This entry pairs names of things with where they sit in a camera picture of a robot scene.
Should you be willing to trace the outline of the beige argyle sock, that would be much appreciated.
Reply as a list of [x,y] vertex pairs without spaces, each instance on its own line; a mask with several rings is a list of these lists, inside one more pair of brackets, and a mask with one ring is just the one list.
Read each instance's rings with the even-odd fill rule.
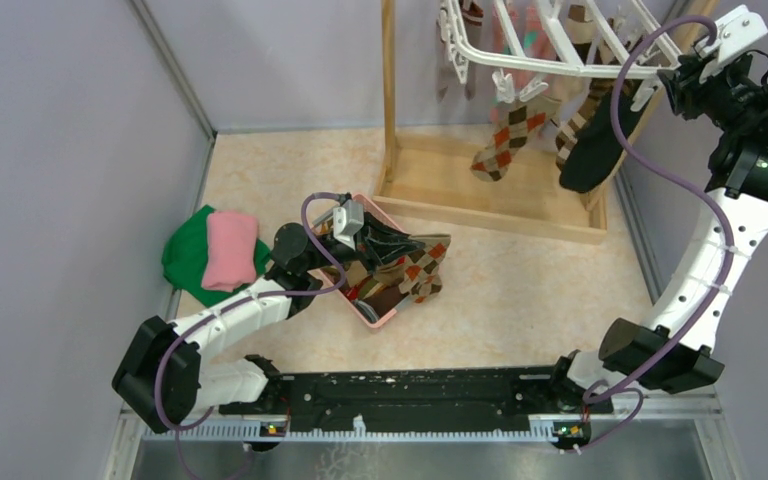
[[544,94],[507,104],[494,123],[489,143],[474,155],[470,172],[485,182],[501,180],[517,153],[539,137],[560,106],[559,99]]
[[442,290],[440,268],[448,253],[451,236],[438,233],[412,235],[410,239],[423,246],[405,255],[398,263],[400,275],[396,286],[407,301],[419,304]]

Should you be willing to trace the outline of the black sock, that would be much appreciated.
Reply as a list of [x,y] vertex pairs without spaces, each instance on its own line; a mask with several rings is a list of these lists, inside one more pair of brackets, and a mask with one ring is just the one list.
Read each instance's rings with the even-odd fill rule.
[[612,90],[603,98],[588,125],[578,133],[577,144],[560,170],[559,184],[566,190],[577,193],[593,190],[609,177],[623,153],[610,120]]

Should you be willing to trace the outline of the white clip hanger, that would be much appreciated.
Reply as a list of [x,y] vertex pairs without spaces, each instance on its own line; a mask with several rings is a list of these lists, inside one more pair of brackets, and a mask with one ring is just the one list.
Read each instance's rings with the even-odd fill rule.
[[491,71],[499,102],[526,101],[563,79],[616,79],[659,22],[641,1],[441,1],[438,87],[475,93]]

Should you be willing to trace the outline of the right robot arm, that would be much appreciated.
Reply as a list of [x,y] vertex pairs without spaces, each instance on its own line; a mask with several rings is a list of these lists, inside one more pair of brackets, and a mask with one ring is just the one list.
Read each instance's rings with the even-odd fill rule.
[[768,234],[768,79],[750,77],[753,53],[711,77],[706,61],[684,55],[659,77],[672,111],[708,117],[721,131],[694,233],[669,284],[645,319],[615,320],[599,350],[570,358],[546,385],[549,404],[572,412],[634,387],[676,394],[715,383],[712,352],[723,312]]

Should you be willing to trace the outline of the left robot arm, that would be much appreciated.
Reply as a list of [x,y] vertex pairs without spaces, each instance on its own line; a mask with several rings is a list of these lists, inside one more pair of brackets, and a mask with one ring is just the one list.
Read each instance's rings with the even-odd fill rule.
[[369,272],[421,251],[425,244],[370,214],[349,244],[288,223],[276,233],[266,274],[238,294],[199,313],[167,322],[158,316],[137,329],[112,388],[156,433],[183,430],[195,412],[246,403],[257,413],[279,404],[280,386],[252,360],[213,364],[226,348],[266,326],[287,320],[326,293],[313,271],[359,262]]

